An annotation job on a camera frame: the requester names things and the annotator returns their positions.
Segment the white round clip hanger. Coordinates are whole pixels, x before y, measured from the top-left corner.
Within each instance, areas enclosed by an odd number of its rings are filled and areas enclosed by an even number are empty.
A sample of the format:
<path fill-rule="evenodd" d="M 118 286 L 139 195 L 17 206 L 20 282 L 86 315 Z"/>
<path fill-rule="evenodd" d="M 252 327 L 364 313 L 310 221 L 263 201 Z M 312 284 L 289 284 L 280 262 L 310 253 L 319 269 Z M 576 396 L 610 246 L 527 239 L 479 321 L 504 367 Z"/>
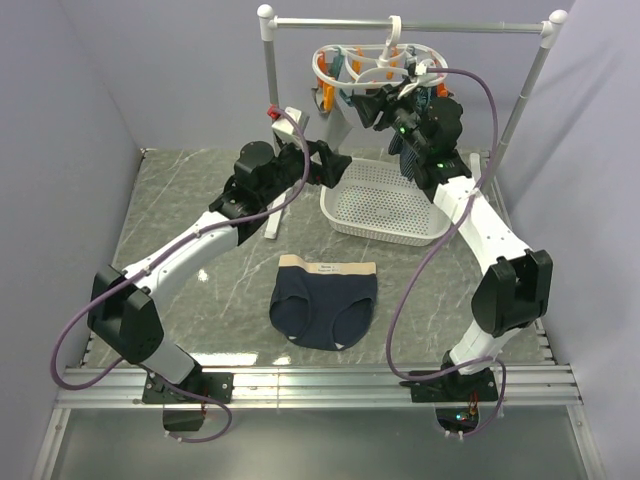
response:
<path fill-rule="evenodd" d="M 336 99 L 350 104 L 350 97 L 354 93 L 364 93 L 386 85 L 402 88 L 408 82 L 408 70 L 412 70 L 412 65 L 420 60 L 435 60 L 435 71 L 448 66 L 445 58 L 433 48 L 402 43 L 401 18 L 392 15 L 389 20 L 390 32 L 382 44 L 333 44 L 316 50 L 312 57 L 312 70 L 316 76 L 314 87 L 322 88 L 324 94 L 333 91 Z M 438 74 L 443 77 L 443 82 L 435 87 L 438 87 L 440 94 L 450 94 L 445 86 L 446 75 Z"/>

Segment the navy blue underwear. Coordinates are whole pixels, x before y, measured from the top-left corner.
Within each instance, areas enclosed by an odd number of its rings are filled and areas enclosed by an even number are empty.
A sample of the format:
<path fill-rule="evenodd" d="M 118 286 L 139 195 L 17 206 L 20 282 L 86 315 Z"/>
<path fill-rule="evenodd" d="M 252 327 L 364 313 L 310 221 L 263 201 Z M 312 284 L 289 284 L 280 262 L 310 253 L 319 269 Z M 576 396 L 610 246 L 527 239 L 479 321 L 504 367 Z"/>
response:
<path fill-rule="evenodd" d="M 307 262 L 279 258 L 269 307 L 272 326 L 307 349 L 343 351 L 369 331 L 377 303 L 373 262 Z"/>

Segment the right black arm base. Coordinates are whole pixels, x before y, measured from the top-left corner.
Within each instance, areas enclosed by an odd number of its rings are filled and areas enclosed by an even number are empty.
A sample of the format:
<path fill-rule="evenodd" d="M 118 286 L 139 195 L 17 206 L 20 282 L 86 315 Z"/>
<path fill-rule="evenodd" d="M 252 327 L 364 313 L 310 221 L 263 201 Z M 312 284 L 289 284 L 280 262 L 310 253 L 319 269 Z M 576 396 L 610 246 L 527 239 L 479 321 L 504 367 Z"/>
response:
<path fill-rule="evenodd" d="M 429 381 L 403 381 L 413 403 L 444 403 L 435 409 L 439 426 L 460 438 L 479 433 L 496 418 L 504 400 L 506 384 L 498 382 L 490 368 L 461 375 L 453 372 Z M 481 422 L 479 404 L 494 402 L 494 411 Z"/>

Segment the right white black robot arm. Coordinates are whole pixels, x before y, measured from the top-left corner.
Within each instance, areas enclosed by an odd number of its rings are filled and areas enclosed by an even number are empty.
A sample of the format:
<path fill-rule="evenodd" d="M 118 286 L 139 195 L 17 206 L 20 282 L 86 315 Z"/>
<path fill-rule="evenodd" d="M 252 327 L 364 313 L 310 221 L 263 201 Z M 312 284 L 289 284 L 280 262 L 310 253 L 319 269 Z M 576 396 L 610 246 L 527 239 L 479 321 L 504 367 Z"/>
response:
<path fill-rule="evenodd" d="M 352 95 L 351 103 L 364 127 L 391 128 L 408 147 L 416 186 L 450 220 L 446 234 L 459 234 L 479 265 L 472 323 L 446 354 L 440 377 L 448 397 L 463 399 L 476 386 L 475 374 L 546 313 L 552 259 L 519 239 L 482 194 L 457 150 L 463 108 L 453 98 L 434 96 L 420 105 L 415 94 L 385 85 Z"/>

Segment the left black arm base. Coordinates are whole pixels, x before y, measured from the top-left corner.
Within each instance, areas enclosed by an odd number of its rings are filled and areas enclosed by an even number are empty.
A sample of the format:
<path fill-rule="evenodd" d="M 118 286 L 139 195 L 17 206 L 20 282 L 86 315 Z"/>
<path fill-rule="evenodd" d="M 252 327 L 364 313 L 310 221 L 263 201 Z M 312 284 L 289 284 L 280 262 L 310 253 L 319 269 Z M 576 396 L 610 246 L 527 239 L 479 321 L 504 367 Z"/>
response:
<path fill-rule="evenodd" d="M 174 385 L 158 374 L 148 373 L 142 394 L 144 405 L 162 408 L 165 432 L 185 443 L 204 443 L 220 438 L 232 425 L 231 403 L 234 374 L 231 372 L 204 372 L 197 368 L 181 383 Z M 224 420 L 218 432 L 203 438 L 185 437 L 201 431 L 207 419 L 212 420 L 210 408 L 219 408 Z"/>

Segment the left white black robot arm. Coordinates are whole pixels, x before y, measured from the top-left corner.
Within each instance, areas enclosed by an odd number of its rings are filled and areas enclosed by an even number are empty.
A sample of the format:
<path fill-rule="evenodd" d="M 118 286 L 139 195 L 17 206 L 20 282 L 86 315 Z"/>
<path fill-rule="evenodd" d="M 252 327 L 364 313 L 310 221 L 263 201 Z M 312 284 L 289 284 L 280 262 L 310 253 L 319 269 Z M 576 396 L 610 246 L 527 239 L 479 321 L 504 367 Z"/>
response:
<path fill-rule="evenodd" d="M 335 187 L 352 160 L 323 141 L 276 152 L 263 141 L 245 145 L 222 193 L 186 231 L 123 270 L 107 266 L 95 278 L 89 329 L 120 357 L 166 380 L 178 401 L 202 388 L 198 362 L 164 332 L 158 312 L 207 262 L 235 249 L 267 220 L 267 209 L 294 186 Z"/>

